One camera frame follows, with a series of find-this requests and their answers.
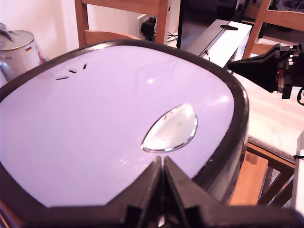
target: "wooden frame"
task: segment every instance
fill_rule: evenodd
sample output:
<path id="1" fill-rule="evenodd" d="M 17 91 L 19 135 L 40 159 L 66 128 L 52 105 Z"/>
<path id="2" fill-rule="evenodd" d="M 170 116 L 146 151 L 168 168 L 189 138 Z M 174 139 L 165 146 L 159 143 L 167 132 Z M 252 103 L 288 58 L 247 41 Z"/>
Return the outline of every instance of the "wooden frame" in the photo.
<path id="1" fill-rule="evenodd" d="M 20 228 L 23 226 L 24 221 L 18 217 L 2 200 L 0 201 L 0 221 L 6 228 L 15 227 Z"/>
<path id="2" fill-rule="evenodd" d="M 280 171 L 270 184 L 273 169 Z M 283 206 L 292 195 L 295 165 L 251 143 L 241 167 L 235 189 L 227 202 L 233 205 L 268 204 Z"/>
<path id="3" fill-rule="evenodd" d="M 79 47 L 109 39 L 135 38 L 114 32 L 90 31 L 87 4 L 157 16 L 155 41 L 163 44 L 167 40 L 168 0 L 75 0 Z"/>
<path id="4" fill-rule="evenodd" d="M 293 12 L 293 11 L 276 11 L 276 10 L 269 10 L 269 5 L 271 0 L 263 0 L 260 10 L 257 14 L 257 18 L 255 24 L 252 28 L 251 34 L 249 36 L 245 52 L 243 55 L 244 58 L 250 57 L 251 53 L 255 54 L 264 54 L 262 53 L 264 50 L 266 52 L 269 49 L 265 49 L 261 46 L 261 44 L 255 43 L 257 36 L 260 32 L 260 29 L 263 25 L 263 22 L 279 25 L 291 29 L 296 29 L 299 31 L 304 31 L 304 13 L 300 12 Z"/>
<path id="5" fill-rule="evenodd" d="M 258 204 L 268 204 L 274 198 L 272 204 L 283 206 L 291 198 L 292 181 L 288 181 L 295 172 L 295 165 L 251 143 L 248 143 L 247 151 L 255 154 L 256 156 L 267 159 L 268 168 L 280 171 L 280 174 L 271 183 L 271 185 L 269 185 L 269 181 L 266 181 L 266 175 L 263 187 L 265 190 L 262 191 Z"/>

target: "vent slot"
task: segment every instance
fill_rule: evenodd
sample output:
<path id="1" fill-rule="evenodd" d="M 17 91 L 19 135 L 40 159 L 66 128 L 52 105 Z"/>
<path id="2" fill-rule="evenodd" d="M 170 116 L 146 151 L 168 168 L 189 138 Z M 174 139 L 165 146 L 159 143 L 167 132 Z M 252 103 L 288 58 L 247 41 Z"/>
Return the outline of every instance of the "vent slot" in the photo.
<path id="1" fill-rule="evenodd" d="M 56 78 L 56 81 L 58 81 L 58 80 L 63 80 L 63 79 L 67 79 L 68 78 L 68 76 L 65 76 L 65 77 L 59 77 L 59 78 Z"/>

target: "electrical outlet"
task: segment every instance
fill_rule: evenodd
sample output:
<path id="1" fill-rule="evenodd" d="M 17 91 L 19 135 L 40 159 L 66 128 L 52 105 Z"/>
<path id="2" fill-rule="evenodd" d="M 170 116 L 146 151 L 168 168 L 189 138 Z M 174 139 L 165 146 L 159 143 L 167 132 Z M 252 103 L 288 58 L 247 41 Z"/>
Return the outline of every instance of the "electrical outlet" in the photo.
<path id="1" fill-rule="evenodd" d="M 141 26 L 142 26 L 142 24 L 143 24 L 145 21 L 147 21 L 150 17 L 152 17 L 152 16 L 146 15 L 146 14 L 142 14 L 142 15 L 140 15 L 140 16 L 137 18 L 137 20 L 138 20 L 138 29 L 137 29 L 137 31 L 138 31 L 138 36 L 137 36 L 137 37 L 139 37 L 139 39 L 146 40 L 146 37 L 143 36 L 142 33 L 141 33 Z"/>

